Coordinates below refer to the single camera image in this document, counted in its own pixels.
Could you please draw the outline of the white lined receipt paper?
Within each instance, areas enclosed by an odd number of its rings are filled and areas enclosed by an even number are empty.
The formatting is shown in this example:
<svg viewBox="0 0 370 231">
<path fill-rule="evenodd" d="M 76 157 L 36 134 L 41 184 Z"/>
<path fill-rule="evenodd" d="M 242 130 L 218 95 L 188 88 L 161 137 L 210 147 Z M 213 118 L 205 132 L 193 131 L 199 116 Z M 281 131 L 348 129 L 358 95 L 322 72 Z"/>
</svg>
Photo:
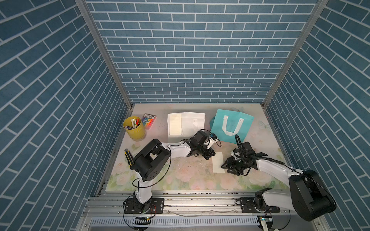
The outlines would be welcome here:
<svg viewBox="0 0 370 231">
<path fill-rule="evenodd" d="M 182 133 L 182 114 L 168 114 L 168 136 L 180 136 Z"/>
</svg>

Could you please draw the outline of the teal paper bag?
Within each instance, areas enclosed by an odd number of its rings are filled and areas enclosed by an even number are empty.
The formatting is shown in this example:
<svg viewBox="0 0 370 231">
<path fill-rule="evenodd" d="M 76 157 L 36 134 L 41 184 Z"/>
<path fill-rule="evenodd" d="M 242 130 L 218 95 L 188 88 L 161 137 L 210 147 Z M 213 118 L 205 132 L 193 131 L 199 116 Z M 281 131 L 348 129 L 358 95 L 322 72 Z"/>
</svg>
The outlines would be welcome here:
<svg viewBox="0 0 370 231">
<path fill-rule="evenodd" d="M 236 135 L 241 141 L 244 141 L 253 120 L 253 116 L 242 112 L 218 109 L 211 126 L 211 132 L 223 142 L 236 143 Z"/>
</svg>

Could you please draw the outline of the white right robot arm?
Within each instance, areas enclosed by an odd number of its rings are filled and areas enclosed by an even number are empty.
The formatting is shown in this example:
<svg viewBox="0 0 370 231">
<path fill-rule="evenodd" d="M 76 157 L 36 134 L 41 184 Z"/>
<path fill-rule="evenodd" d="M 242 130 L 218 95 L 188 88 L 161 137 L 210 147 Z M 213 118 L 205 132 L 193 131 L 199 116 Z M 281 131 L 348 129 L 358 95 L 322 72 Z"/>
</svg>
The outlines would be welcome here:
<svg viewBox="0 0 370 231">
<path fill-rule="evenodd" d="M 304 220 L 312 221 L 336 210 L 337 204 L 317 172 L 295 169 L 265 153 L 256 153 L 249 142 L 238 144 L 231 155 L 221 166 L 228 173 L 246 176 L 255 169 L 289 187 L 287 190 L 267 187 L 257 191 L 253 200 L 257 211 L 266 212 L 272 207 L 287 208 Z"/>
</svg>

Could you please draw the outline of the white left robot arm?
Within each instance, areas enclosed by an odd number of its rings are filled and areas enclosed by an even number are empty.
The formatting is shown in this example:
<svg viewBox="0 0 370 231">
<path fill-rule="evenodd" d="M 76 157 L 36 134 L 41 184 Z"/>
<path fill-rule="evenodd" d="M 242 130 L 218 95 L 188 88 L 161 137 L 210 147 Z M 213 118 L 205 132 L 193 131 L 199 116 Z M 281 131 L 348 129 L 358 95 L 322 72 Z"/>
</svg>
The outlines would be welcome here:
<svg viewBox="0 0 370 231">
<path fill-rule="evenodd" d="M 138 184 L 134 187 L 138 191 L 134 194 L 134 201 L 147 205 L 152 200 L 152 181 L 159 175 L 167 162 L 173 158 L 202 156 L 210 159 L 215 155 L 212 148 L 214 144 L 221 146 L 218 137 L 208 130 L 202 129 L 196 132 L 191 138 L 183 139 L 178 143 L 163 143 L 158 139 L 150 141 L 136 156 L 132 156 L 128 149 L 125 149 L 125 156 L 130 170 L 137 173 Z"/>
</svg>

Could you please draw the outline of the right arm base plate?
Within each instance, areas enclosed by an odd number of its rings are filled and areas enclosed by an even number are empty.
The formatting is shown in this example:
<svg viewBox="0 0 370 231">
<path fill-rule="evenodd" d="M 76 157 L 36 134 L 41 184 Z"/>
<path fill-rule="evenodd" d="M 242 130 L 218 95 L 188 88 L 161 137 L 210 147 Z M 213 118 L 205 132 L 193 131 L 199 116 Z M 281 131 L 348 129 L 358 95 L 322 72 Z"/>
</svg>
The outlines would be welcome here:
<svg viewBox="0 0 370 231">
<path fill-rule="evenodd" d="M 279 207 L 259 205 L 255 198 L 242 197 L 236 200 L 235 204 L 240 206 L 242 213 L 279 213 Z"/>
</svg>

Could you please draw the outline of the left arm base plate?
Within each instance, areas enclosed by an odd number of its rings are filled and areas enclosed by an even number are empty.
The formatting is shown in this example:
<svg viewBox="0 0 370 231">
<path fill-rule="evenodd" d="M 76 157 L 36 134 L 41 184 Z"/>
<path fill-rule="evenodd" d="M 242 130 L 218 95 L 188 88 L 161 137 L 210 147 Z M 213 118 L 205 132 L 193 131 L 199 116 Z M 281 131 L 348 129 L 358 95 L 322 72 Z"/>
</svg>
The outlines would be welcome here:
<svg viewBox="0 0 370 231">
<path fill-rule="evenodd" d="M 162 214 L 164 209 L 164 198 L 151 198 L 144 204 L 141 204 L 134 196 L 128 198 L 125 203 L 125 214 Z"/>
</svg>

